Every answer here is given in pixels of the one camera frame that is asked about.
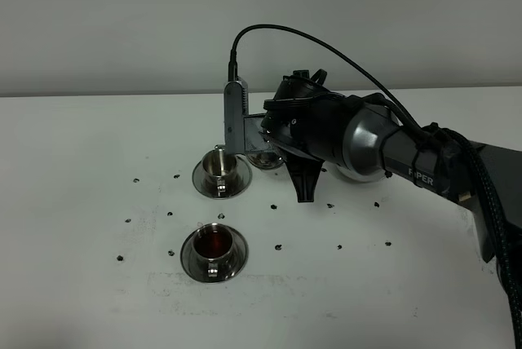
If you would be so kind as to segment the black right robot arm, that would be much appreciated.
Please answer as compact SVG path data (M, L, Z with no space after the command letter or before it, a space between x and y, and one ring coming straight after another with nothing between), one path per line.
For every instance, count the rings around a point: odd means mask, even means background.
M400 176L473 213L484 261L502 284L521 282L521 154L417 125L384 95L327 90L324 72L286 76L264 103L263 135L286 164L296 195L311 202L324 163L353 177Z

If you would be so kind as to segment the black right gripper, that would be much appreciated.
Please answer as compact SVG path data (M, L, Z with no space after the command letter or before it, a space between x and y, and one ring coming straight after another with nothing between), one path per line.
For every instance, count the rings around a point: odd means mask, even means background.
M263 104L263 131L289 152L285 166L298 203L314 202L323 161L343 159L347 125L359 110L357 97L326 89L326 77L325 71L284 76L274 97Z

